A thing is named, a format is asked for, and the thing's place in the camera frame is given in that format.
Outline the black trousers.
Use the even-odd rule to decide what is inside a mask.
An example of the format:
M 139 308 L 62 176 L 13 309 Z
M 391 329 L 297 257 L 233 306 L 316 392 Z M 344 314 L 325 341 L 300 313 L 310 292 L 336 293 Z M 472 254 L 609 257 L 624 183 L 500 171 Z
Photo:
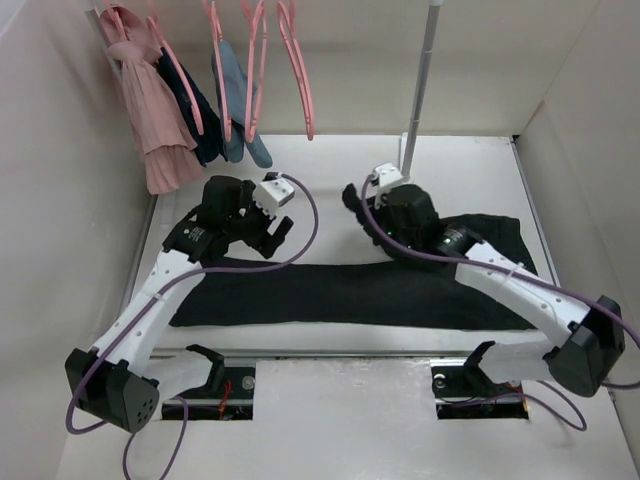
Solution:
M 294 264 L 223 257 L 228 273 L 207 274 L 174 314 L 174 328 L 288 322 L 450 330 L 531 329 L 490 297 L 408 261 Z

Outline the pink hanger with denim garment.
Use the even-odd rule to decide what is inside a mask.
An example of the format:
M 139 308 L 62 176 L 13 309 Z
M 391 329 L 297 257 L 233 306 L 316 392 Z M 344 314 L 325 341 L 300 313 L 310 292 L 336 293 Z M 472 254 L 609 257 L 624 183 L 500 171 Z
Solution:
M 223 32 L 217 12 L 216 2 L 202 0 L 201 4 L 207 17 L 212 35 L 216 85 L 219 91 L 219 110 L 221 115 L 221 123 L 223 126 L 224 140 L 227 143 L 230 143 L 232 141 L 233 127 L 232 117 L 230 116 L 228 108 L 228 99 L 224 81 L 224 69 L 221 55 L 221 42 L 223 41 Z

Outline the pink pleated garment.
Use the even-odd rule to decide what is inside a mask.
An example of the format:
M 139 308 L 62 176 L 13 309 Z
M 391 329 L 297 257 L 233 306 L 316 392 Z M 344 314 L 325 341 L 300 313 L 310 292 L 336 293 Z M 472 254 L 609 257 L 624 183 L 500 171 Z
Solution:
M 197 180 L 203 168 L 176 98 L 156 70 L 160 46 L 145 22 L 130 10 L 127 34 L 136 54 L 134 60 L 119 62 L 124 104 L 145 167 L 147 189 L 161 195 Z

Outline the light blue denim garment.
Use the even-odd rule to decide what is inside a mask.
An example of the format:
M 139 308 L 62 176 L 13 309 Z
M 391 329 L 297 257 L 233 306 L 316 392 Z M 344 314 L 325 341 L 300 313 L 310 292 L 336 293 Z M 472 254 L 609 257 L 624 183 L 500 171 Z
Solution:
M 271 168 L 273 160 L 258 133 L 249 142 L 245 135 L 245 112 L 248 77 L 242 69 L 232 46 L 219 42 L 219 54 L 227 101 L 227 113 L 232 120 L 231 141 L 223 140 L 222 155 L 231 163 L 239 163 L 248 151 L 254 163 L 263 169 Z

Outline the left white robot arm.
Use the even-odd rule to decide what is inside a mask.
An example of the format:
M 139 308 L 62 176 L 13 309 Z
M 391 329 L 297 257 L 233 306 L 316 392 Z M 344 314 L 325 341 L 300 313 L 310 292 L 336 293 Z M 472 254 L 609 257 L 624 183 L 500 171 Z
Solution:
M 270 259 L 284 243 L 293 220 L 278 212 L 307 188 L 285 173 L 268 173 L 254 183 L 216 175 L 204 186 L 200 203 L 185 214 L 162 243 L 138 293 L 112 326 L 86 350 L 74 349 L 64 369 L 71 390 L 66 429 L 73 435 L 93 431 L 77 427 L 81 410 L 128 433 L 139 432 L 167 400 L 195 389 L 204 397 L 223 387 L 221 354 L 189 345 L 158 362 L 151 359 L 160 337 L 191 291 L 208 274 L 257 274 L 284 268 L 220 267 L 229 247 L 241 242 Z

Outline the empty pink hanger right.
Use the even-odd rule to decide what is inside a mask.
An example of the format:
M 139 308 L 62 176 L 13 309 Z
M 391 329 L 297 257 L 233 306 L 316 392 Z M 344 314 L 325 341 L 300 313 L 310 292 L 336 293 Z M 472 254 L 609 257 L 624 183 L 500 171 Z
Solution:
M 302 51 L 296 35 L 295 1 L 291 0 L 288 4 L 286 4 L 284 1 L 278 1 L 276 13 L 280 35 L 287 55 L 289 57 L 289 61 L 299 90 L 304 116 L 306 137 L 309 141 L 312 141 L 315 137 L 315 112 L 311 86 Z

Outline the empty pink hanger left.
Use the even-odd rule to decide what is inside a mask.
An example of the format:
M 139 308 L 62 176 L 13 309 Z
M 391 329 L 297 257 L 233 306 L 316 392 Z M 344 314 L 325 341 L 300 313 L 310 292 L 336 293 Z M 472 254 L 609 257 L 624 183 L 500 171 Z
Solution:
M 246 140 L 252 143 L 257 135 L 265 78 L 267 50 L 266 5 L 263 0 L 258 1 L 254 6 L 251 6 L 248 1 L 242 0 L 241 7 L 249 28 L 244 128 Z

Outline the metal rail at table front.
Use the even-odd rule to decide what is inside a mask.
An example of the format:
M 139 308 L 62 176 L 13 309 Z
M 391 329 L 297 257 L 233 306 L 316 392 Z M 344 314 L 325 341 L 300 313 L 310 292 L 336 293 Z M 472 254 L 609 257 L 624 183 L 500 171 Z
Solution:
M 418 350 L 387 350 L 387 351 L 331 351 L 331 350 L 251 350 L 251 349 L 223 349 L 210 347 L 229 358 L 254 359 L 319 359 L 319 358 L 467 358 L 470 351 L 418 351 Z

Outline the grey metal rack pole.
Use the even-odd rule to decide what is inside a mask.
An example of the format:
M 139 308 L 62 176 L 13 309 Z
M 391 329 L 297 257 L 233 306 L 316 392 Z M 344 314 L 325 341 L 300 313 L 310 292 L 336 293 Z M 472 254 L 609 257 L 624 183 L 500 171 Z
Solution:
M 406 136 L 402 161 L 400 164 L 401 173 L 406 178 L 410 177 L 411 167 L 413 163 L 415 145 L 417 141 L 420 118 L 425 98 L 427 79 L 430 70 L 431 57 L 435 43 L 440 10 L 443 3 L 443 0 L 433 0 L 429 2 L 424 38 L 420 51 L 419 67 L 416 78 L 410 122 Z

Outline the empty pink hanger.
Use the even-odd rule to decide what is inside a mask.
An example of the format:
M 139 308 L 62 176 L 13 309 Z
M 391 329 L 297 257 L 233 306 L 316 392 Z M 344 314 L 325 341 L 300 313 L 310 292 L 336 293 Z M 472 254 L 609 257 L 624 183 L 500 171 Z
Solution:
M 267 50 L 266 5 L 263 0 L 258 1 L 254 6 L 251 6 L 248 1 L 242 0 L 241 7 L 249 28 L 244 128 L 246 140 L 252 143 L 257 135 L 265 78 Z
M 289 61 L 299 90 L 304 116 L 306 137 L 309 141 L 312 141 L 315 137 L 315 112 L 311 86 L 302 51 L 296 35 L 295 1 L 291 0 L 288 4 L 286 4 L 284 1 L 278 1 L 276 13 L 280 35 L 287 55 L 289 57 Z

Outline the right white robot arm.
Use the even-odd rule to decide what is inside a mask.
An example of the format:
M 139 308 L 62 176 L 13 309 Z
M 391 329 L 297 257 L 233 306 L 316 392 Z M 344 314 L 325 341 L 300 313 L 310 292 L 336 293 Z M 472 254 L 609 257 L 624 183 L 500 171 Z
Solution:
M 465 387 L 483 394 L 511 381 L 553 381 L 592 397 L 625 350 L 620 305 L 592 300 L 542 280 L 460 222 L 445 223 L 415 184 L 361 188 L 362 224 L 395 260 L 431 272 L 501 306 L 536 328 L 542 339 L 514 344 L 488 340 L 460 367 Z

